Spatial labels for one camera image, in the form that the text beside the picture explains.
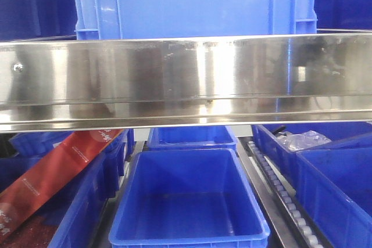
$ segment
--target red granules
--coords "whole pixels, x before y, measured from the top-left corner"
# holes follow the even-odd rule
[[[44,217],[33,215],[1,243],[0,248],[47,248],[58,226],[43,222]]]

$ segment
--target stainless steel rail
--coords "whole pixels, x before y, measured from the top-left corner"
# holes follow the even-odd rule
[[[0,43],[0,131],[372,119],[372,33]]]

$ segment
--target blue crate stack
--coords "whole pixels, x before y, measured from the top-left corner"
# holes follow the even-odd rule
[[[367,122],[253,125],[252,132],[255,144],[260,151],[274,162],[281,174],[295,189],[298,183],[296,152],[288,150],[272,134],[281,125],[285,125],[285,131],[293,134],[301,134],[313,130],[325,135],[331,140],[330,143],[315,146],[311,149],[342,149],[372,146],[372,124]]]

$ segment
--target red packaging bag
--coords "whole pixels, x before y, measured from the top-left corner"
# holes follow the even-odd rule
[[[72,133],[0,193],[0,243],[80,173],[122,131]]]

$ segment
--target shelf rack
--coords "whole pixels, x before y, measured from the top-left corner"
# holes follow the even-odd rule
[[[372,33],[0,43],[0,131],[372,119]]]

